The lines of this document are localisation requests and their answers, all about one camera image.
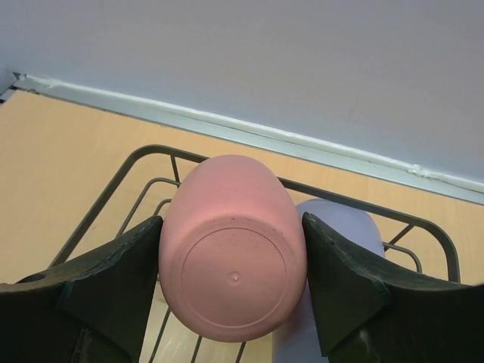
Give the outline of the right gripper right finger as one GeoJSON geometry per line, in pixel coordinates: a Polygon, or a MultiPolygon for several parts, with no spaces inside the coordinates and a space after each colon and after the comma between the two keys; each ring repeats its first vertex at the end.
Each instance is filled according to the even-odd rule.
{"type": "Polygon", "coordinates": [[[302,218],[319,346],[331,362],[481,362],[483,288],[423,275],[302,218]]]}

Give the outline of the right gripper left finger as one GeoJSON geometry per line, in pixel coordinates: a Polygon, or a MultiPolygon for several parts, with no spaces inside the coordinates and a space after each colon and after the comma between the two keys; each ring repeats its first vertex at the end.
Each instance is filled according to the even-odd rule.
{"type": "Polygon", "coordinates": [[[1,285],[3,362],[137,362],[158,273],[163,220],[1,285]]]}

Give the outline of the black wire dish rack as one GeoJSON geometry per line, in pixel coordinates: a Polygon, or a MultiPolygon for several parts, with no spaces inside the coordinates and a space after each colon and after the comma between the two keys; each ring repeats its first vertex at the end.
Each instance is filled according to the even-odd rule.
{"type": "MultiPolygon", "coordinates": [[[[133,151],[107,184],[90,210],[83,217],[70,238],[53,260],[53,265],[67,261],[73,254],[79,252],[86,236],[92,234],[94,228],[110,217],[107,208],[115,202],[125,200],[124,182],[132,167],[143,157],[160,154],[163,157],[162,166],[156,177],[148,180],[138,188],[139,195],[132,200],[132,206],[120,223],[117,233],[123,234],[131,226],[135,216],[146,219],[158,216],[163,207],[167,206],[175,190],[181,185],[183,178],[179,174],[179,164],[188,162],[194,166],[204,161],[201,155],[178,150],[163,145],[147,145],[133,151]]],[[[379,216],[388,221],[399,222],[404,228],[390,240],[385,240],[385,250],[395,250],[409,256],[415,264],[417,272],[422,271],[421,260],[411,249],[399,244],[399,241],[412,229],[420,228],[433,236],[445,254],[447,279],[460,282],[461,272],[458,252],[451,238],[436,224],[426,219],[418,218],[378,206],[363,200],[335,194],[315,186],[305,185],[287,178],[281,179],[282,185],[291,193],[304,197],[318,197],[350,206],[358,210],[379,216]]],[[[272,354],[271,337],[263,337],[248,343],[217,343],[202,338],[183,327],[171,313],[163,300],[161,288],[155,286],[151,291],[152,304],[146,317],[143,347],[139,360],[141,362],[270,362],[272,354]]]]}

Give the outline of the pink plastic cup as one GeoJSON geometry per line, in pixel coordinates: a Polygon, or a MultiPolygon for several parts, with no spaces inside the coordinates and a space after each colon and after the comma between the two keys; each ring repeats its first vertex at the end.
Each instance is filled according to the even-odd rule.
{"type": "Polygon", "coordinates": [[[188,173],[159,252],[160,286],[183,325],[222,342],[263,337],[299,304],[306,269],[301,218],[268,167],[221,155],[188,173]]]}

